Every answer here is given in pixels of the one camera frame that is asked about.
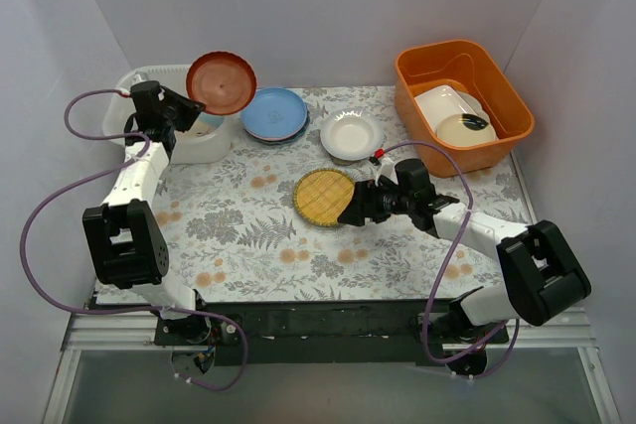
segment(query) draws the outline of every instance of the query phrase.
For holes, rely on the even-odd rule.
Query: gray floor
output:
[[[213,368],[221,383],[233,368]],[[83,352],[66,423],[597,423],[576,350],[516,350],[468,383],[408,364],[253,365],[216,394],[174,379],[164,352]]]

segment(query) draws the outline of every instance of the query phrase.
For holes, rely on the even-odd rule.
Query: cable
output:
[[[224,321],[226,323],[228,323],[229,325],[233,325],[234,327],[237,328],[238,334],[240,335],[240,341],[242,344],[242,349],[243,349],[243,354],[242,354],[242,361],[241,361],[241,365],[240,365],[240,369],[237,372],[237,375],[234,377],[234,379],[232,379],[229,383],[223,385],[223,386],[215,386],[213,384],[209,384],[207,382],[204,382],[200,379],[196,379],[196,378],[192,378],[191,376],[185,375],[185,374],[176,374],[177,377],[182,377],[183,379],[185,379],[187,382],[192,382],[194,384],[197,384],[199,386],[205,387],[207,389],[213,390],[213,391],[225,391],[227,389],[230,389],[232,386],[234,386],[237,381],[239,381],[240,377],[242,376],[242,374],[245,371],[245,368],[247,366],[247,357],[248,357],[248,347],[247,347],[247,337],[245,336],[244,331],[242,330],[242,328],[239,326],[239,324],[237,324],[235,321],[231,320],[228,317],[224,317],[223,315],[217,315],[216,313],[209,313],[209,312],[202,312],[199,310],[187,310],[187,309],[183,309],[183,308],[163,308],[163,307],[152,307],[152,306],[147,306],[147,307],[136,307],[136,308],[118,308],[118,309],[113,309],[113,310],[86,310],[84,308],[77,308],[77,307],[72,307],[69,305],[66,305],[64,303],[61,303],[59,301],[57,301],[55,298],[53,298],[51,295],[49,295],[38,283],[38,281],[36,280],[35,276],[33,275],[33,271],[31,270],[31,267],[29,265],[29,261],[27,260],[27,238],[29,235],[29,230],[31,229],[31,226],[33,225],[33,221],[36,219],[36,217],[38,216],[38,214],[48,205],[50,204],[52,201],[54,201],[56,198],[58,198],[59,196],[61,196],[64,193],[67,193],[68,191],[75,189],[79,186],[82,186],[84,184],[87,184],[91,181],[95,181],[99,178],[103,178],[104,176],[107,176],[109,174],[115,173],[117,171],[120,171],[124,168],[127,168],[128,166],[130,166],[131,164],[133,164],[135,161],[137,161],[140,157],[143,157],[144,154],[146,154],[146,152],[148,151],[148,148],[150,148],[150,138],[148,138],[148,136],[146,136],[143,133],[140,132],[136,132],[136,133],[124,133],[124,134],[113,134],[113,135],[109,135],[109,136],[92,136],[92,135],[88,135],[88,134],[83,134],[80,133],[79,131],[76,131],[72,126],[71,126],[71,122],[70,122],[70,116],[71,116],[71,110],[73,109],[73,107],[76,105],[76,103],[78,103],[80,100],[87,98],[89,96],[94,96],[96,94],[102,94],[102,93],[115,93],[118,94],[124,98],[129,97],[129,93],[124,90],[124,89],[97,89],[94,91],[88,91],[86,93],[83,93],[77,97],[75,97],[67,106],[67,108],[65,109],[64,112],[64,123],[65,126],[67,127],[67,129],[76,137],[81,138],[81,139],[86,139],[86,140],[92,140],[92,141],[104,141],[104,140],[109,140],[109,139],[122,139],[122,138],[142,138],[144,140],[144,146],[141,149],[141,151],[139,152],[138,156],[133,157],[131,159],[129,159],[128,161],[125,161],[124,163],[108,169],[106,171],[102,171],[100,173],[96,173],[93,174],[92,176],[88,176],[87,178],[84,179],[80,179],[79,181],[75,181],[74,183],[71,183],[67,186],[64,186],[63,188],[55,191],[54,193],[50,194],[49,196],[47,196],[43,201],[41,201],[31,212],[31,214],[29,215],[29,217],[27,218],[24,226],[22,227],[22,233],[20,234],[20,262],[22,264],[22,269],[24,270],[25,275],[27,276],[27,280],[29,280],[29,283],[31,284],[31,286],[35,289],[35,291],[38,293],[38,295],[40,295],[47,303],[49,303],[50,305],[59,308],[60,310],[64,310],[65,312],[69,312],[69,313],[74,313],[77,315],[119,315],[122,313],[132,313],[132,312],[163,312],[166,310],[171,310],[177,313],[183,313],[185,315],[198,315],[200,317],[208,317],[208,318],[212,318],[215,320],[221,320]]]
[[[452,167],[455,169],[455,171],[457,171],[457,175],[459,176],[459,180],[461,181],[462,185],[464,186],[464,190],[466,191],[466,196],[468,196],[468,208],[466,210],[466,214],[464,216],[464,219],[461,222],[461,225],[459,227],[459,230],[457,231],[457,235],[455,235],[455,238],[453,239],[453,241],[450,244],[450,247],[448,247],[448,251],[446,252],[446,256],[444,257],[444,259],[441,262],[441,267],[439,268],[439,272],[437,272],[437,276],[435,277],[435,281],[433,282],[433,286],[430,289],[430,294],[428,296],[428,300],[426,300],[426,307],[424,308],[424,317],[423,317],[423,322],[422,322],[422,326],[421,326],[421,340],[422,340],[422,345],[424,348],[424,353],[426,354],[426,357],[428,359],[430,359],[433,362],[436,362],[438,364],[448,364],[450,362],[454,362],[457,361],[458,359],[461,359],[463,357],[465,357],[467,354],[471,354],[474,353],[475,351],[477,351],[480,347],[482,347],[483,345],[485,345],[486,343],[488,343],[488,341],[493,338],[495,335],[497,335],[505,326],[506,326],[506,322],[502,322],[499,325],[497,325],[493,330],[491,330],[488,334],[486,334],[486,336],[484,338],[482,338],[481,340],[478,340],[477,342],[475,342],[473,345],[471,345],[470,347],[468,347],[466,350],[463,350],[461,352],[459,352],[458,354],[454,354],[453,356],[450,357],[435,357],[432,355],[432,353],[430,352],[430,349],[428,348],[428,322],[430,319],[430,312],[432,310],[433,307],[433,302],[435,300],[435,295],[437,294],[437,290],[439,289],[439,285],[441,284],[441,280],[444,277],[444,272],[446,271],[446,268],[448,268],[448,264],[450,263],[450,260],[453,256],[453,253],[455,252],[455,249],[457,248],[457,245],[459,245],[459,242],[461,241],[461,237],[464,235],[464,232],[466,231],[466,227],[468,226],[468,222],[470,221],[470,215],[472,215],[473,213],[473,206],[475,203],[475,200],[473,198],[473,194],[470,191],[470,187],[468,186],[468,181],[466,180],[466,176],[464,175],[464,173],[461,171],[461,169],[459,168],[459,165],[455,162],[455,160],[446,152],[444,151],[442,148],[440,148],[439,146],[436,146],[434,144],[431,143],[427,143],[425,141],[418,141],[418,140],[408,140],[408,141],[403,141],[401,143],[397,143],[394,146],[391,146],[387,149],[383,150],[379,150],[378,153],[380,153],[380,156],[383,156],[397,148],[403,148],[404,146],[426,146],[428,148],[434,149],[435,151],[437,151],[438,153],[442,154],[452,165]],[[513,338],[510,340],[510,345],[508,346],[508,350],[506,351],[506,353],[504,354],[504,356],[502,357],[502,359],[500,360],[500,362],[497,363],[497,365],[493,366],[493,368],[489,369],[488,371],[479,374],[479,377],[486,377],[490,374],[492,374],[494,371],[496,371],[497,369],[499,369],[501,367],[501,365],[506,361],[506,359],[508,359],[508,357],[510,356],[510,353],[512,352],[512,349],[515,345],[515,341],[517,340],[517,334],[519,332],[519,320],[517,320],[517,324],[516,324],[516,328],[515,328],[515,334],[513,336]]]

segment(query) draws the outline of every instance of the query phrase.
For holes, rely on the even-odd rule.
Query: red plate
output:
[[[197,59],[186,76],[188,96],[206,105],[206,112],[234,114],[249,105],[256,94],[256,75],[241,57],[211,52]]]

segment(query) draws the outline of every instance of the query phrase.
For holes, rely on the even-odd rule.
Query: table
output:
[[[306,101],[311,124],[298,141],[259,144],[236,118],[233,149],[208,165],[169,166],[152,209],[168,243],[170,267],[207,302],[394,300],[428,296],[449,242],[413,227],[406,216],[365,227],[321,228],[293,208],[298,179],[317,168],[338,168],[369,179],[369,162],[337,167],[320,144],[332,111],[362,106],[385,128],[386,145],[408,139],[389,86],[293,89]],[[391,153],[416,157],[413,148]],[[530,212],[513,161],[468,175],[476,209],[528,222]],[[457,178],[432,178],[441,193],[466,200]],[[454,298],[501,281],[499,266],[460,246],[438,292]],[[98,304],[143,303],[130,291],[98,285]]]

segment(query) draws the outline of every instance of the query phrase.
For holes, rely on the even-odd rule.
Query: yellow plate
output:
[[[317,169],[303,176],[294,190],[298,213],[315,225],[339,225],[338,217],[354,196],[356,183],[337,169]]]

